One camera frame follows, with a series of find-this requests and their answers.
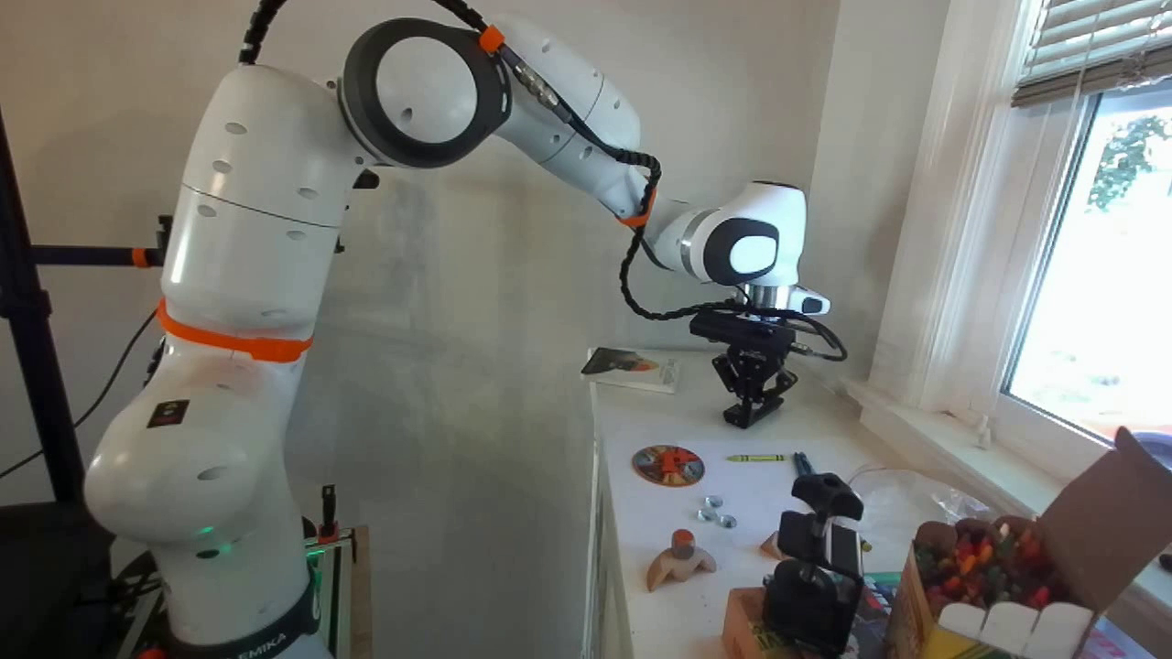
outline black metal frame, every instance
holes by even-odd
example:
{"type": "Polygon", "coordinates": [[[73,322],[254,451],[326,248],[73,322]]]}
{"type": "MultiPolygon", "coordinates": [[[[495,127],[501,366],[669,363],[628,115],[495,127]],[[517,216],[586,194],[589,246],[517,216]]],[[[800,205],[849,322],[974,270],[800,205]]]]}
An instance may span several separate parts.
{"type": "Polygon", "coordinates": [[[37,265],[83,265],[83,267],[156,267],[164,256],[168,224],[160,224],[153,248],[122,246],[31,246],[30,224],[11,166],[11,145],[0,119],[0,319],[11,326],[13,355],[22,363],[37,440],[56,501],[81,501],[81,451],[69,418],[69,397],[50,342],[50,303],[40,289],[37,265]]]}

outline window sill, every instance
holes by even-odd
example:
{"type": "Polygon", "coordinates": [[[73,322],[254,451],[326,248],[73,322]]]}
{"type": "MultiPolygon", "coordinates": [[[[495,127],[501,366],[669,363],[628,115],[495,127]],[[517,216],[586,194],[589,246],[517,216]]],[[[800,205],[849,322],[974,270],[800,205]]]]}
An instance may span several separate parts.
{"type": "MultiPolygon", "coordinates": [[[[1053,476],[1028,468],[1012,451],[995,443],[979,447],[979,435],[951,418],[897,408],[859,380],[842,380],[842,391],[859,408],[855,425],[881,440],[899,463],[934,476],[951,476],[962,491],[995,509],[1035,515],[1062,491],[1053,476]]],[[[1147,566],[1109,607],[1109,618],[1147,647],[1169,647],[1172,574],[1147,566]]]]}

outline camera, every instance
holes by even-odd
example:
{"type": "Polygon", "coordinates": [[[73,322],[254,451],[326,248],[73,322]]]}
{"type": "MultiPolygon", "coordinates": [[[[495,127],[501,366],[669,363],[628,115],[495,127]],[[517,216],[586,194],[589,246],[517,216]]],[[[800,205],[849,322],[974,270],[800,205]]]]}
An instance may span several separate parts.
{"type": "Polygon", "coordinates": [[[776,549],[785,559],[766,580],[766,626],[825,659],[842,654],[865,595],[855,531],[833,515],[859,520],[859,498],[833,474],[804,474],[791,491],[809,513],[779,513],[776,549]]]}

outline small object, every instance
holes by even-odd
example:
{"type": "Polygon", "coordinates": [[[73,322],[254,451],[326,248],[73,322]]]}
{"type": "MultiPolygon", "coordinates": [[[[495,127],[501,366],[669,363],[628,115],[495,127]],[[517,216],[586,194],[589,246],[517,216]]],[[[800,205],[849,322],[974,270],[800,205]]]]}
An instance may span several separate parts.
{"type": "Polygon", "coordinates": [[[704,481],[704,463],[699,453],[683,451],[683,447],[644,447],[628,459],[632,474],[639,474],[653,485],[661,486],[687,486],[694,481],[704,481]]]}
{"type": "Polygon", "coordinates": [[[785,453],[728,453],[725,463],[785,463],[785,453]]]}
{"type": "Polygon", "coordinates": [[[814,466],[809,466],[804,453],[796,453],[796,474],[799,474],[799,476],[814,476],[814,466]]]}
{"type": "Polygon", "coordinates": [[[669,391],[675,360],[619,350],[619,349],[593,349],[583,363],[583,377],[626,385],[626,387],[669,391]]]}
{"type": "Polygon", "coordinates": [[[669,545],[648,566],[648,590],[658,590],[661,584],[687,584],[694,571],[713,566],[716,559],[694,545],[694,534],[687,526],[677,526],[669,534],[669,545]]]}
{"type": "Polygon", "coordinates": [[[725,498],[716,494],[704,494],[699,498],[699,513],[692,513],[692,520],[708,520],[708,523],[716,523],[716,526],[735,526],[735,515],[722,513],[725,498]]]}
{"type": "Polygon", "coordinates": [[[335,538],[335,494],[332,485],[323,486],[323,526],[318,538],[335,538]]]}
{"type": "Polygon", "coordinates": [[[791,486],[819,515],[865,515],[865,501],[833,474],[800,474],[791,486]]]}

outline window blind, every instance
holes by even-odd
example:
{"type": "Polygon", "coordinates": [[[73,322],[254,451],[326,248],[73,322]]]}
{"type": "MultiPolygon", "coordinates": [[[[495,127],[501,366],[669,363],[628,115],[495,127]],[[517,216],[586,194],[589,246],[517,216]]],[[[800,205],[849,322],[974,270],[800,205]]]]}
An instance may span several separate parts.
{"type": "Polygon", "coordinates": [[[1172,78],[1172,0],[1047,0],[1014,108],[1172,78]]]}

